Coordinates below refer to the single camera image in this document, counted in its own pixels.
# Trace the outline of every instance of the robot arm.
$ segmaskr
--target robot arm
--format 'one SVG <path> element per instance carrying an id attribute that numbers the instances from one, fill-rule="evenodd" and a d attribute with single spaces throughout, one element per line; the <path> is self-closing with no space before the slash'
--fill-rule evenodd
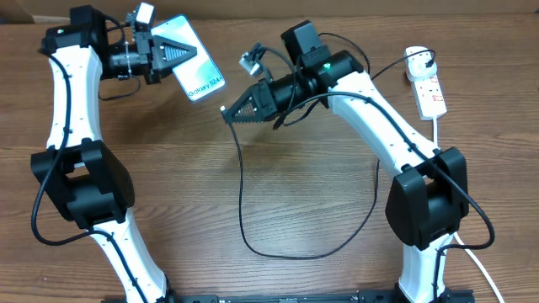
<path id="1" fill-rule="evenodd" d="M 452 192 L 448 183 L 433 174 L 432 168 L 410 148 L 382 110 L 430 162 L 444 170 L 466 191 L 464 157 L 456 148 L 441 151 L 414 130 L 380 95 L 369 74 L 348 51 L 329 53 L 310 22 L 287 30 L 281 39 L 292 62 L 300 67 L 298 71 L 275 81 L 260 80 L 229 109 L 221 108 L 224 120 L 227 123 L 270 121 L 308 98 L 335 93 L 320 98 L 322 104 L 358 132 L 393 179 L 386 217 L 404 244 L 403 272 L 397 290 L 404 301 L 431 302 L 434 299 L 437 249 L 451 242 L 452 233 L 458 230 L 461 218 L 467 215 L 468 205 Z M 256 66 L 254 62 L 246 62 L 246 58 L 248 56 L 242 56 L 242 65 L 249 67 L 248 72 L 252 73 Z M 351 93 L 371 101 L 350 97 Z M 433 182 L 426 184 L 424 178 L 427 177 Z M 445 256 L 441 258 L 437 282 L 438 294 L 442 295 L 446 295 L 443 294 L 446 288 L 442 280 L 444 262 Z"/>
<path id="2" fill-rule="evenodd" d="M 125 289 L 128 302 L 165 301 L 171 295 L 163 271 L 150 257 L 132 212 L 135 193 L 125 167 L 102 141 L 99 128 L 99 81 L 144 76 L 147 84 L 160 83 L 174 66 L 196 55 L 190 45 L 152 36 L 153 6 L 142 3 L 127 14 L 135 44 L 109 45 L 105 20 L 91 6 L 72 8 L 71 24 L 48 29 L 42 51 L 66 69 L 71 88 L 71 123 L 60 165 L 52 169 L 45 191 L 64 219 L 81 229 L 104 231 L 91 237 L 103 249 Z M 180 48 L 179 56 L 174 48 Z M 54 117 L 47 151 L 34 154 L 31 167 L 43 183 L 64 137 L 67 88 L 61 68 L 50 60 L 54 79 Z M 76 167 L 88 174 L 69 178 Z M 126 265 L 136 282 L 131 281 Z"/>

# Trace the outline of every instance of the wooden table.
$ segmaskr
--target wooden table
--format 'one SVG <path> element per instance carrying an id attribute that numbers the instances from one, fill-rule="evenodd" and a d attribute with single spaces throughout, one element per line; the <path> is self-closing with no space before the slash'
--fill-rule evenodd
<path id="1" fill-rule="evenodd" d="M 219 113 L 252 84 L 237 64 L 258 40 L 284 50 L 280 33 L 302 19 L 194 21 L 227 86 L 190 104 L 173 77 L 143 86 L 134 97 L 100 104 L 104 142 L 128 168 L 136 189 L 136 219 L 157 265 L 180 294 L 313 294 L 392 288 L 402 268 L 402 244 L 384 215 L 389 189 L 365 229 L 344 250 L 318 261 L 253 255 L 237 221 L 236 147 Z M 410 16 L 314 19 L 319 31 L 361 45 L 379 71 L 410 45 L 437 51 L 449 113 L 440 145 L 467 158 L 471 195 L 497 231 L 478 252 L 507 301 L 539 296 L 539 18 L 522 15 Z M 51 129 L 53 86 L 47 60 L 35 50 L 46 25 L 0 26 L 0 301 L 98 302 L 123 289 L 95 243 L 83 239 L 46 247 L 32 236 L 30 210 L 38 183 L 30 154 L 44 151 Z M 333 51 L 350 49 L 325 38 Z M 268 65 L 287 72 L 276 57 Z M 425 136 L 404 65 L 376 80 L 387 100 Z M 102 95 L 131 89 L 108 81 Z M 266 253 L 314 254 L 337 247 L 371 207 L 375 155 L 354 131 L 317 108 L 304 122 L 278 131 L 239 125 L 246 168 L 244 220 L 248 239 Z M 79 230 L 48 198 L 41 232 L 61 239 Z M 487 237 L 478 215 L 459 231 L 469 243 Z M 446 284 L 494 295 L 472 260 L 452 251 Z"/>

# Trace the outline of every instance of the black mounting bracket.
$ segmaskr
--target black mounting bracket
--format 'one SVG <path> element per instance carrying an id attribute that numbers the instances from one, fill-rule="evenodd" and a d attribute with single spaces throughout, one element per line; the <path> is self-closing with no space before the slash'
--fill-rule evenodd
<path id="1" fill-rule="evenodd" d="M 435 154 L 431 161 L 467 192 L 466 160 L 459 150 L 452 147 Z M 433 181 L 427 184 L 424 177 Z M 458 231 L 468 208 L 468 202 L 423 162 L 403 167 L 393 179 L 386 218 L 404 244 L 423 250 L 438 237 Z"/>
<path id="2" fill-rule="evenodd" d="M 51 147 L 32 155 L 32 173 L 40 183 L 56 154 L 56 149 Z M 67 175 L 82 163 L 88 174 L 69 178 Z M 124 222 L 125 211 L 135 204 L 133 182 L 127 169 L 101 140 L 85 139 L 80 146 L 66 148 L 52 170 L 45 191 L 61 216 L 75 221 L 81 229 L 112 220 Z"/>

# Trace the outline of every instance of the smartphone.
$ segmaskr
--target smartphone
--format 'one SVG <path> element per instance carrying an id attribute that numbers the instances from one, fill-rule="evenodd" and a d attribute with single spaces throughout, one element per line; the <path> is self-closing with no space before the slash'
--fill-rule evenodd
<path id="1" fill-rule="evenodd" d="M 184 15 L 154 27 L 152 35 L 196 47 L 196 56 L 173 68 L 174 76 L 191 102 L 197 102 L 225 86 L 225 78 Z"/>

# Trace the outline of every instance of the power strip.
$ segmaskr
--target power strip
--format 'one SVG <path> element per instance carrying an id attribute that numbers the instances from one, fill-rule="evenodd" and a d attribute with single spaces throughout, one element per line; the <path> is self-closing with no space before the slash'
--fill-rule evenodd
<path id="1" fill-rule="evenodd" d="M 424 51 L 427 48 L 423 46 L 411 46 L 404 52 L 405 56 L 418 51 Z M 410 56 L 406 59 L 406 74 L 412 83 L 415 103 L 418 105 L 419 117 L 422 120 L 434 120 L 447 113 L 446 101 L 441 92 L 440 83 L 436 76 L 437 67 L 426 67 L 425 64 L 432 56 L 424 52 L 416 56 Z M 418 74 L 429 75 L 427 77 L 418 77 Z"/>

